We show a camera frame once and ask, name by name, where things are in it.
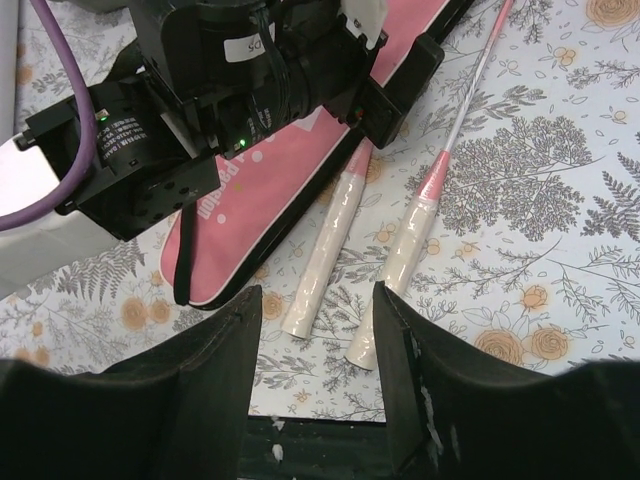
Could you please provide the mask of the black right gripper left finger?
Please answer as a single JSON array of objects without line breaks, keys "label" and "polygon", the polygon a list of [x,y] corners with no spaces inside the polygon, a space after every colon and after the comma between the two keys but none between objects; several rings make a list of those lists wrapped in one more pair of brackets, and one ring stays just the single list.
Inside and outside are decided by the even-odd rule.
[{"label": "black right gripper left finger", "polygon": [[233,479],[261,330],[250,287],[99,374],[1,363],[5,479]]}]

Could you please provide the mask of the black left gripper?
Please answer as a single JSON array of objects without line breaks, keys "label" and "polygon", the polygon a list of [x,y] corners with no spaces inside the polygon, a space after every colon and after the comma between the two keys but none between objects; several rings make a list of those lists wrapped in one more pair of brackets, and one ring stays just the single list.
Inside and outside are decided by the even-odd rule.
[{"label": "black left gripper", "polygon": [[395,37],[369,40],[347,19],[342,1],[278,1],[269,15],[269,131],[319,107],[376,147],[388,146],[444,59],[428,32],[409,37],[399,61],[387,58]]}]

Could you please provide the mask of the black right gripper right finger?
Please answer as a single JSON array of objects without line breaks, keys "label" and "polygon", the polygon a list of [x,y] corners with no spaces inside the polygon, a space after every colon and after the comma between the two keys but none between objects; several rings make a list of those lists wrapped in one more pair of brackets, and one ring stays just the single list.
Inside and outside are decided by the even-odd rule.
[{"label": "black right gripper right finger", "polygon": [[401,479],[635,479],[639,365],[557,376],[497,359],[373,289],[376,356]]}]

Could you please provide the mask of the badminton racket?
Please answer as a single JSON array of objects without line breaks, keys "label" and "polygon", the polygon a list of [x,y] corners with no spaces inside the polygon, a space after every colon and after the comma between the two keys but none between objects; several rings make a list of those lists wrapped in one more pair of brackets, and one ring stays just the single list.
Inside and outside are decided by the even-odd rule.
[{"label": "badminton racket", "polygon": [[363,140],[334,188],[294,300],[280,324],[283,332],[295,338],[307,339],[311,333],[329,279],[359,207],[372,150],[372,143]]},{"label": "badminton racket", "polygon": [[486,44],[474,64],[465,97],[457,109],[446,142],[409,202],[396,230],[392,247],[378,275],[378,279],[399,296],[405,294],[410,284],[423,245],[434,224],[454,143],[472,103],[491,51],[512,6],[511,0],[505,0],[502,3]]}]

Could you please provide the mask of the pink racket cover bag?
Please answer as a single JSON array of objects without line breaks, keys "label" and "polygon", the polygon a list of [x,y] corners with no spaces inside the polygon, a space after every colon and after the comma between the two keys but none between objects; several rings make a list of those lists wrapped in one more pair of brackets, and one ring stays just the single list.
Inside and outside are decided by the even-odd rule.
[{"label": "pink racket cover bag", "polygon": [[[389,112],[361,106],[364,126],[383,149],[444,58],[442,42],[468,11],[468,1],[400,0],[389,4],[388,41],[372,70]],[[360,144],[324,108],[233,160],[217,162],[221,186],[185,208],[166,238],[160,272],[178,305],[217,309],[231,300],[285,239]]]}]

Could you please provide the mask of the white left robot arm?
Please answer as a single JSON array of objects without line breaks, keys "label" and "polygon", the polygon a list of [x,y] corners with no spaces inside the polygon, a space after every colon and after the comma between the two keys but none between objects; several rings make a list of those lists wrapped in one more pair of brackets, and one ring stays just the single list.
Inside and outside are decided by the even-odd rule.
[{"label": "white left robot arm", "polygon": [[33,3],[70,97],[1,147],[1,292],[185,225],[232,159],[326,110],[384,147],[419,93],[373,77],[383,1],[131,1],[137,37],[87,85],[49,5]]}]

